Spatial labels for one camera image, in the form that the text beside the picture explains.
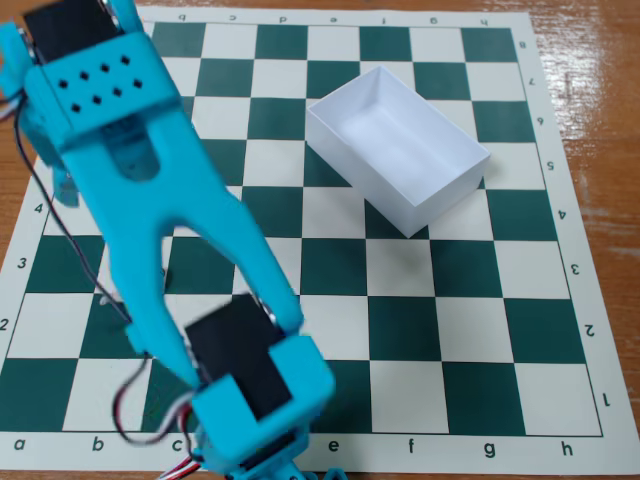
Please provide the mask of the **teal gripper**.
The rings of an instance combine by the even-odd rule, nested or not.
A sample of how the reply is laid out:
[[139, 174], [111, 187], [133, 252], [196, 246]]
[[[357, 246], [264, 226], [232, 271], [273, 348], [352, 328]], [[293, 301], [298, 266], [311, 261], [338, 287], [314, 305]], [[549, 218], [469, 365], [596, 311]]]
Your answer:
[[44, 118], [27, 97], [20, 102], [19, 126], [42, 161], [52, 169], [54, 197], [66, 207], [79, 206], [79, 191], [44, 129]]

